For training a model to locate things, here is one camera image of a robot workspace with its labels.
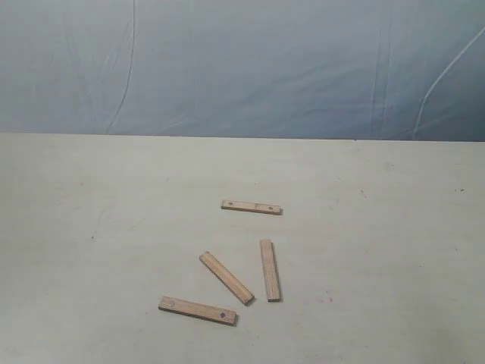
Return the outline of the plain wooden stick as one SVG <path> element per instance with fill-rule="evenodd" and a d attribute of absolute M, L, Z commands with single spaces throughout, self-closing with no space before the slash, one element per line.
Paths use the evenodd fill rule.
<path fill-rule="evenodd" d="M 280 302 L 280 282 L 277 271 L 274 245 L 272 241 L 261 240 L 260 250 L 267 301 L 270 303 Z"/>
<path fill-rule="evenodd" d="M 254 294 L 209 251 L 199 260 L 244 306 L 252 303 Z"/>

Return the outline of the grey-blue fabric backdrop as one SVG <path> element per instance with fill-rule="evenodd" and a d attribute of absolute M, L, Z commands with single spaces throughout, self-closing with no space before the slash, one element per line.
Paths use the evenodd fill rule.
<path fill-rule="evenodd" d="M 7 132 L 481 141 L 482 1 L 3 1 Z"/>

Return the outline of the wooden stick with holes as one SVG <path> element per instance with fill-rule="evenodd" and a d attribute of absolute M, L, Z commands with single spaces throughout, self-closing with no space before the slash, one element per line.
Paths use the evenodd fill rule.
<path fill-rule="evenodd" d="M 217 322 L 222 325 L 235 326 L 238 319 L 237 313 L 233 310 L 166 296 L 161 298 L 158 308 L 162 311 Z"/>
<path fill-rule="evenodd" d="M 269 205 L 258 202 L 243 202 L 236 200 L 223 199 L 221 202 L 221 209 L 241 211 L 241 212 L 251 212 L 251 213 L 261 213 L 267 215 L 282 215 L 283 209 L 281 206 Z"/>

